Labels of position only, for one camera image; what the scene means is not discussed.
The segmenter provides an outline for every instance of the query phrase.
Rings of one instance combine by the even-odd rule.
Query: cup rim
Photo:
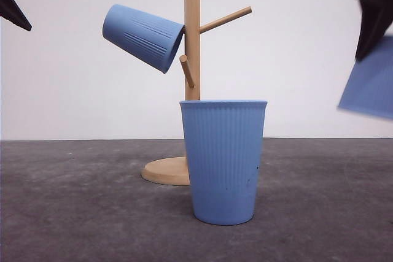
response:
[[[203,101],[181,101],[180,104],[210,104],[210,103],[252,103],[252,104],[267,104],[267,101],[259,101],[259,100],[245,100],[245,99],[229,99],[229,100],[203,100]]]

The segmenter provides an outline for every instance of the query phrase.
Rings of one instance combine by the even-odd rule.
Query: wooden pole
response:
[[[198,101],[201,99],[200,64],[201,64],[201,36],[200,36],[200,4],[201,0],[184,0],[185,23],[185,55],[190,65],[190,72],[194,87],[190,87],[185,80],[185,99]]]

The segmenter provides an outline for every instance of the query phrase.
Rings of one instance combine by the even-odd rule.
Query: wooden peg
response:
[[[231,13],[230,15],[227,15],[223,18],[219,18],[216,21],[212,21],[211,23],[208,23],[207,25],[200,27],[199,32],[202,34],[206,31],[212,30],[230,21],[236,20],[237,18],[243,17],[251,12],[252,12],[251,6],[238,10],[237,12]]]
[[[190,66],[189,66],[189,60],[187,58],[187,55],[182,55],[179,59],[180,59],[180,63],[182,64],[185,79],[187,80],[189,87],[194,88],[195,84],[194,84],[194,81],[192,80]]]

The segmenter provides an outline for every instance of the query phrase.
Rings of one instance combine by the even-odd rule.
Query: white wall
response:
[[[2,139],[181,138],[183,76],[104,40],[124,4],[183,22],[183,0],[17,0],[33,30],[2,20]],[[360,30],[356,0],[202,0],[203,99],[268,100],[268,137],[392,137],[393,122],[337,110]]]

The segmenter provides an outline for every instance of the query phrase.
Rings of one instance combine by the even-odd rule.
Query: upside-down blue cup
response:
[[[106,15],[103,36],[165,74],[179,48],[183,27],[174,21],[115,4]]]
[[[217,225],[254,214],[266,101],[181,101],[196,218]]]

